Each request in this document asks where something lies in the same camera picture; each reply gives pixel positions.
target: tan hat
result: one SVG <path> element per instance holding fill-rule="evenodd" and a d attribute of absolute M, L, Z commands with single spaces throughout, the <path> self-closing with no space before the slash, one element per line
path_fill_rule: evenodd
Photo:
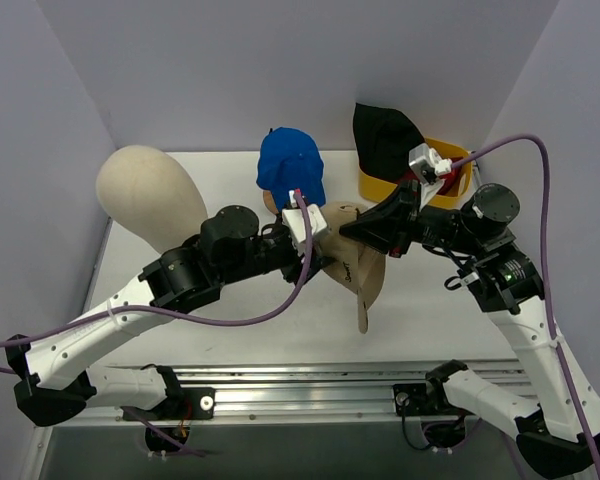
<path fill-rule="evenodd" d="M 366 333 L 369 328 L 367 311 L 382 290 L 386 259 L 372 248 L 341 236 L 338 231 L 366 209 L 351 202 L 331 202 L 320 209 L 331 228 L 329 235 L 319 242 L 321 253 L 336 259 L 324 272 L 358 296 L 360 333 Z"/>

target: black bracket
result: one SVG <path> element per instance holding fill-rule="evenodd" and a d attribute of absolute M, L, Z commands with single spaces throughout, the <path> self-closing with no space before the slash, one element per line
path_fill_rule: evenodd
<path fill-rule="evenodd" d="M 146 411 L 133 409 L 136 415 L 148 420 L 211 420 L 214 415 L 216 405 L 216 390 L 211 387 L 183 388 L 183 398 L 177 408 L 169 412 Z M 122 415 L 123 420 L 135 421 L 135 419 L 126 412 Z"/>
<path fill-rule="evenodd" d="M 441 407 L 430 392 L 427 391 L 426 382 L 399 383 L 393 386 L 393 403 L 396 415 L 402 417 L 404 408 L 405 417 L 426 417 L 435 415 L 462 416 L 466 410 L 448 405 Z"/>

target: white table surface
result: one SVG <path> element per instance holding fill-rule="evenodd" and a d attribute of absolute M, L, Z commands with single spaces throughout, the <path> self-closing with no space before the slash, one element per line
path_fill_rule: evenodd
<path fill-rule="evenodd" d="M 255 184 L 257 152 L 172 153 L 196 182 L 210 215 L 230 204 L 254 210 L 261 225 L 273 216 Z M 355 152 L 323 152 L 327 201 L 358 201 Z M 114 223 L 96 280 L 92 306 L 113 295 L 157 257 L 143 240 Z M 412 245 L 387 259 L 384 288 L 369 310 L 369 331 L 358 332 L 356 299 L 318 274 L 279 317 L 245 328 L 218 328 L 174 320 L 146 332 L 102 359 L 109 365 L 180 366 L 490 360 L 515 358 L 497 328 L 467 291 L 442 283 L 453 264 Z M 278 306 L 292 286 L 279 272 L 229 285 L 219 302 L 196 311 L 242 319 Z"/>

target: blue cap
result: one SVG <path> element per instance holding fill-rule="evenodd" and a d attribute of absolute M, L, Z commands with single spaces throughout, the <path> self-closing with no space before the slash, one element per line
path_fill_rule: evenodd
<path fill-rule="evenodd" d="M 324 163 L 318 146 L 306 133 L 280 127 L 264 137 L 256 183 L 269 190 L 278 211 L 289 201 L 289 190 L 299 188 L 309 203 L 326 203 L 322 174 Z"/>

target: yellow bowl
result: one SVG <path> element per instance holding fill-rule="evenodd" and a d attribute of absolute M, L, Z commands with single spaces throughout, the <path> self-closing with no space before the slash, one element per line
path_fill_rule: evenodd
<path fill-rule="evenodd" d="M 433 138 L 425 138 L 425 141 L 427 142 L 427 145 L 435 148 L 442 158 L 465 158 L 469 156 L 469 152 L 457 145 L 441 142 L 440 140 L 435 140 Z M 395 183 L 371 177 L 362 170 L 360 170 L 359 173 L 358 190 L 360 191 L 360 196 L 367 200 L 380 203 L 396 188 Z M 460 168 L 458 177 L 449 191 L 444 195 L 436 195 L 433 197 L 429 202 L 429 205 L 446 209 L 455 208 L 460 197 L 462 197 L 469 189 L 470 183 L 471 164 L 467 163 Z"/>

